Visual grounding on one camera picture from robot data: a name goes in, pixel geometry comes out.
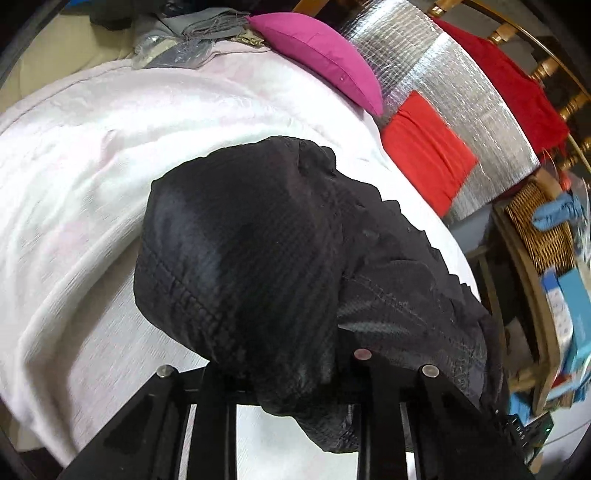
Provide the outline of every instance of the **silver insulation sheet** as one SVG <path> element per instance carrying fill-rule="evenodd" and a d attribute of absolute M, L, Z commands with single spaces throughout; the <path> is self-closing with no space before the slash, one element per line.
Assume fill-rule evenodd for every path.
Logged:
<path fill-rule="evenodd" d="M 448 225 L 480 209 L 540 165 L 515 117 L 474 60 L 407 0 L 371 1 L 341 33 L 380 82 L 380 128 L 416 90 L 478 158 L 444 218 Z"/>

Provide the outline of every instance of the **white bedspread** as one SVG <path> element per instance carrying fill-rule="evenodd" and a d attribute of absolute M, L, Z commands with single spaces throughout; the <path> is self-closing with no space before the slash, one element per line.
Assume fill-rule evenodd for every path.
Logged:
<path fill-rule="evenodd" d="M 63 464 L 161 364 L 205 361 L 144 320 L 132 275 L 150 183 L 230 145 L 289 135 L 333 148 L 376 185 L 476 292 L 460 248 L 384 153 L 371 117 L 273 52 L 200 70 L 115 61 L 25 98 L 0 117 L 0 392 Z M 320 451 L 290 418 L 238 413 L 246 479 L 353 479 L 356 454 Z"/>

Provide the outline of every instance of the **beige cushion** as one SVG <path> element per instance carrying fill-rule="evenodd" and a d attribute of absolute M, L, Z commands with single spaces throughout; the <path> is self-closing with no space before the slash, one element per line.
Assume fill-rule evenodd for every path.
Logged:
<path fill-rule="evenodd" d="M 133 51 L 132 29 L 109 31 L 88 15 L 60 14 L 25 50 L 0 89 L 0 113 L 23 97 L 81 70 Z"/>

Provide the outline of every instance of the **wooden chair leg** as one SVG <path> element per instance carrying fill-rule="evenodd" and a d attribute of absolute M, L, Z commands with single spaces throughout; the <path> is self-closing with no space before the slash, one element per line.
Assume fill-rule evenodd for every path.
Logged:
<path fill-rule="evenodd" d="M 553 75 L 556 70 L 558 70 L 558 62 L 554 60 L 552 57 L 548 57 L 545 60 L 542 60 L 538 63 L 538 66 L 530 75 L 530 78 L 535 80 L 536 82 L 542 82 L 547 77 Z"/>
<path fill-rule="evenodd" d="M 575 165 L 579 160 L 582 160 L 581 155 L 584 157 L 584 155 L 589 151 L 591 151 L 591 137 L 587 137 L 585 140 L 583 140 L 580 146 L 580 152 L 577 152 L 577 154 L 571 155 L 559 162 L 558 168 L 560 170 L 569 170 L 570 167 Z"/>
<path fill-rule="evenodd" d="M 329 0 L 300 0 L 292 11 L 315 17 L 328 2 Z"/>
<path fill-rule="evenodd" d="M 426 11 L 426 14 L 429 15 L 429 17 L 439 18 L 445 12 L 449 12 L 453 7 L 462 2 L 463 0 L 437 0 L 433 6 Z"/>
<path fill-rule="evenodd" d="M 562 119 L 566 122 L 573 113 L 581 110 L 583 105 L 589 101 L 589 97 L 584 92 L 580 92 L 578 95 L 570 99 L 567 105 L 559 112 Z"/>
<path fill-rule="evenodd" d="M 509 41 L 513 35 L 517 33 L 517 29 L 510 23 L 503 23 L 499 25 L 490 37 L 487 38 L 493 45 L 499 45 L 503 42 Z"/>

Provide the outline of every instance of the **plastic bag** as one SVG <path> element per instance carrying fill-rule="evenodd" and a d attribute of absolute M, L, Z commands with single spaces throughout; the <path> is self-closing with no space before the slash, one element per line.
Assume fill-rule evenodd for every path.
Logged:
<path fill-rule="evenodd" d="M 194 69 L 199 67 L 211 53 L 213 40 L 151 35 L 135 48 L 132 66 L 136 70 L 158 67 Z"/>
<path fill-rule="evenodd" d="M 591 212 L 589 192 L 583 180 L 572 172 L 566 172 L 571 181 L 571 191 L 576 195 L 583 207 L 583 216 L 571 226 L 574 240 L 574 250 L 586 265 L 591 265 Z"/>

